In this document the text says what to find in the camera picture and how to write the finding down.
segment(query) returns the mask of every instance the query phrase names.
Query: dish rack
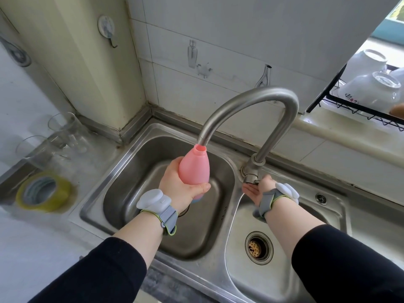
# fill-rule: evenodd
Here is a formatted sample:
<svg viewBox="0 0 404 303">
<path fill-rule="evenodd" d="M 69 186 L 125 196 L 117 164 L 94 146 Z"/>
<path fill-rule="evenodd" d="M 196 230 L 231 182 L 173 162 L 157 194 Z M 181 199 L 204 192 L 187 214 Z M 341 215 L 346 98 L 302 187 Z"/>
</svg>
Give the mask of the dish rack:
<svg viewBox="0 0 404 303">
<path fill-rule="evenodd" d="M 393 126 L 396 127 L 400 132 L 404 131 L 404 119 L 394 117 L 392 115 L 382 113 L 376 111 L 374 109 L 361 106 L 357 103 L 339 98 L 337 96 L 333 96 L 331 93 L 340 87 L 344 81 L 341 80 L 341 75 L 343 74 L 346 65 L 341 69 L 340 72 L 335 76 L 335 78 L 331 81 L 331 83 L 324 89 L 324 91 L 317 97 L 317 99 L 309 106 L 306 110 L 307 113 L 310 113 L 316 106 L 321 107 L 322 101 L 326 103 L 334 104 L 337 108 L 345 109 L 346 111 L 350 111 L 352 114 L 357 114 L 362 117 L 365 117 L 367 120 L 378 121 L 384 126 Z M 396 70 L 397 67 L 387 65 L 387 71 Z"/>
</svg>

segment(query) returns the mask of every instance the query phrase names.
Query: drain strainer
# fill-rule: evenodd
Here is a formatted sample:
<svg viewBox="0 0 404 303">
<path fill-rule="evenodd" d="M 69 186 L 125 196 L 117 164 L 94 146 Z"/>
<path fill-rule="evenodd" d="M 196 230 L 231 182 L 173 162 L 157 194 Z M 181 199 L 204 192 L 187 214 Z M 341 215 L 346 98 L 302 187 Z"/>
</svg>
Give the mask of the drain strainer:
<svg viewBox="0 0 404 303">
<path fill-rule="evenodd" d="M 264 233 L 252 232 L 245 242 L 248 257 L 257 265 L 266 265 L 274 256 L 274 246 Z"/>
<path fill-rule="evenodd" d="M 188 206 L 185 210 L 183 210 L 183 211 L 178 215 L 178 217 L 181 217 L 181 216 L 185 215 L 185 214 L 187 213 L 188 209 L 189 209 L 189 206 Z"/>
</svg>

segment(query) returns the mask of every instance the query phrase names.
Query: black sleeve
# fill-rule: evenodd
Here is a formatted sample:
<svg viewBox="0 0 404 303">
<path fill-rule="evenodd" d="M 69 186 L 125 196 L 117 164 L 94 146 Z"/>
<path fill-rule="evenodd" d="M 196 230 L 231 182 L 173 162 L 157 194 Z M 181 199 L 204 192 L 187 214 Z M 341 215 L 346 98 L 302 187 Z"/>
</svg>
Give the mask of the black sleeve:
<svg viewBox="0 0 404 303">
<path fill-rule="evenodd" d="M 133 303 L 146 270 L 136 249 L 124 240 L 110 237 L 29 302 Z"/>
<path fill-rule="evenodd" d="M 404 271 L 330 225 L 299 240 L 292 266 L 317 303 L 404 302 Z"/>
</svg>

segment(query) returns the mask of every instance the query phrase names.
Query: tape roll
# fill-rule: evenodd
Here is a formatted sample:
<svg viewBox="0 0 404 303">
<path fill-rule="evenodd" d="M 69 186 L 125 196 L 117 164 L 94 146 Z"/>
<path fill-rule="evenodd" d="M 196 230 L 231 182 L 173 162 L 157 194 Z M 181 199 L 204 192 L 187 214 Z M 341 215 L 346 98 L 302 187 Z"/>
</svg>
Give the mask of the tape roll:
<svg viewBox="0 0 404 303">
<path fill-rule="evenodd" d="M 72 185 L 66 179 L 49 172 L 28 178 L 17 191 L 17 204 L 27 210 L 53 212 L 69 198 Z"/>
</svg>

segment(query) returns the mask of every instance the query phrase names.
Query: wall tile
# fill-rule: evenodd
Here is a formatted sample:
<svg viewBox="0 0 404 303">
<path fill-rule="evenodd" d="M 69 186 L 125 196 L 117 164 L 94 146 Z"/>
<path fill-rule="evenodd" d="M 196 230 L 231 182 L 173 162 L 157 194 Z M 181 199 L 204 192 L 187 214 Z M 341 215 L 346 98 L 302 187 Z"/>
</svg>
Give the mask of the wall tile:
<svg viewBox="0 0 404 303">
<path fill-rule="evenodd" d="M 130 17 L 135 20 L 146 22 L 143 0 L 127 0 Z"/>
<path fill-rule="evenodd" d="M 291 128 L 273 149 L 273 153 L 284 158 L 299 162 L 316 147 L 324 142 L 324 139 L 309 133 Z"/>
<path fill-rule="evenodd" d="M 261 60 L 150 24 L 147 24 L 147 27 L 153 62 L 159 65 L 203 80 L 203 76 L 198 75 L 196 68 L 188 66 L 189 40 L 195 40 L 198 50 L 196 64 L 204 66 L 209 63 L 209 68 L 213 69 L 206 78 L 210 83 L 236 92 L 244 92 L 254 88 L 264 72 L 265 63 Z"/>
<path fill-rule="evenodd" d="M 238 94 L 164 66 L 153 64 L 153 68 L 160 106 L 200 124 Z M 232 116 L 219 131 L 261 146 L 278 123 L 281 112 L 282 108 L 275 105 L 255 104 Z"/>
<path fill-rule="evenodd" d="M 330 81 L 399 0 L 143 1 L 150 24 Z"/>
<path fill-rule="evenodd" d="M 136 55 L 138 58 L 143 58 L 151 62 L 152 55 L 150 53 L 149 36 L 146 23 L 133 19 L 131 22 Z"/>
<path fill-rule="evenodd" d="M 301 163 L 404 205 L 404 170 L 389 163 L 330 141 L 322 143 Z"/>
<path fill-rule="evenodd" d="M 158 105 L 157 89 L 155 87 L 153 64 L 147 60 L 139 58 L 140 72 L 142 74 L 143 86 L 145 88 L 146 99 L 150 103 Z"/>
<path fill-rule="evenodd" d="M 299 98 L 299 112 L 303 113 L 327 87 L 328 82 L 274 66 L 271 70 L 270 85 L 294 91 Z"/>
</svg>

